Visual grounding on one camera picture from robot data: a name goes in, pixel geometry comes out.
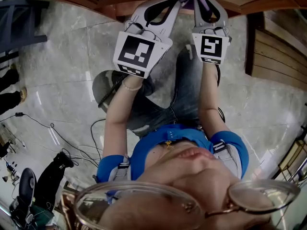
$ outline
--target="black pants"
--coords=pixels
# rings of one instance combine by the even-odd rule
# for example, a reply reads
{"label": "black pants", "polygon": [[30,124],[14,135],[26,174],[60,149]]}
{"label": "black pants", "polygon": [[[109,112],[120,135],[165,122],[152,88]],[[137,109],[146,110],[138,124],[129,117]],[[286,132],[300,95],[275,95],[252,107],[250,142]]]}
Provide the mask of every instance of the black pants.
{"label": "black pants", "polygon": [[[8,70],[6,74],[0,78],[0,92],[7,89],[11,84],[17,83],[19,75],[17,70]],[[0,94],[0,115],[13,109],[20,103],[20,92]]]}
{"label": "black pants", "polygon": [[51,205],[48,210],[52,212],[56,201],[57,190],[65,172],[65,167],[63,168],[62,166],[63,163],[55,157],[53,162],[45,168],[35,186],[34,205],[44,209],[48,209]]}

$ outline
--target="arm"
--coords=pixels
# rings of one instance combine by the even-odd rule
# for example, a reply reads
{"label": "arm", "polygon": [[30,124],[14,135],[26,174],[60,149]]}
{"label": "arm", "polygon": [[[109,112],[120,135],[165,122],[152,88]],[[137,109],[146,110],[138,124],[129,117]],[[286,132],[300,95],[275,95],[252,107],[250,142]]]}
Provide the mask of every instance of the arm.
{"label": "arm", "polygon": [[[124,79],[125,85],[132,89],[138,88],[142,82],[142,78],[131,75]],[[137,92],[121,85],[113,97],[106,113],[103,157],[125,156],[127,153],[127,121]]]}
{"label": "arm", "polygon": [[218,112],[217,70],[214,64],[203,64],[198,110],[202,128],[208,139],[219,131],[229,130]]}

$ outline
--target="marble floor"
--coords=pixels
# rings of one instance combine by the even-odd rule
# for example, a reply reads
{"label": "marble floor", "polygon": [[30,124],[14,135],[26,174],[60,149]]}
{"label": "marble floor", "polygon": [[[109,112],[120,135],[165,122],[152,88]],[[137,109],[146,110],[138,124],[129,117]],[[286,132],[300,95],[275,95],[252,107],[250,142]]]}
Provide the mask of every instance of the marble floor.
{"label": "marble floor", "polygon": [[[170,103],[176,57],[190,42],[193,26],[193,16],[179,15],[171,34],[173,47],[152,71],[157,91],[149,98],[162,107]],[[250,163],[245,179],[255,179],[272,173],[300,132],[307,113],[304,106],[307,93],[245,74],[246,26],[245,16],[229,20],[233,41],[221,67],[220,107],[227,125],[242,137],[248,148]],[[53,123],[65,139],[97,159],[90,126],[106,114],[97,108],[92,82],[101,71],[112,69],[120,30],[123,30],[121,23],[102,15],[64,3],[51,3],[37,30],[38,34],[46,34],[48,41],[21,49],[17,59],[21,81],[6,90],[25,85],[28,97],[0,119],[23,112],[45,125]],[[34,159],[37,168],[46,167],[61,148],[80,156],[51,129],[26,116],[13,117],[6,124],[26,144],[27,149],[20,148],[18,152]],[[138,138],[128,133],[131,153]],[[104,122],[93,127],[93,134],[102,150]],[[66,170],[66,178],[81,187],[94,184],[92,175],[96,168],[89,161],[78,159],[78,162],[79,166]]]}

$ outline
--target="wrist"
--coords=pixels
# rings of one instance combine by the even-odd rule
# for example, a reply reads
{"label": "wrist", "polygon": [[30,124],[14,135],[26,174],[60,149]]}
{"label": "wrist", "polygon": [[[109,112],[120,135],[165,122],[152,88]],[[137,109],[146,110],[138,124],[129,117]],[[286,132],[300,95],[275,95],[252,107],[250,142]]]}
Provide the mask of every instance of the wrist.
{"label": "wrist", "polygon": [[141,88],[144,79],[136,76],[129,75],[123,80],[124,86],[130,89]]}

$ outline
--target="blue top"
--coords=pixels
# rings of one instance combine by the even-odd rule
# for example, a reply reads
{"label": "blue top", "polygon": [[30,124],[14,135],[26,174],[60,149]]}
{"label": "blue top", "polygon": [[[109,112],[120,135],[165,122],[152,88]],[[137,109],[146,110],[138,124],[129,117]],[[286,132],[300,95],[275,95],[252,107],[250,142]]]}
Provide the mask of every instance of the blue top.
{"label": "blue top", "polygon": [[[242,177],[248,167],[248,151],[242,139],[231,131],[220,131],[214,134],[211,140],[207,140],[204,133],[195,128],[181,124],[164,125],[158,130],[143,137],[135,146],[130,158],[131,179],[136,180],[144,172],[145,161],[149,151],[160,143],[168,140],[180,139],[194,141],[200,148],[207,149],[213,154],[213,145],[223,140],[226,144],[233,145],[237,150],[241,160]],[[107,182],[111,171],[123,162],[124,156],[110,155],[104,157],[98,166],[98,182]]]}

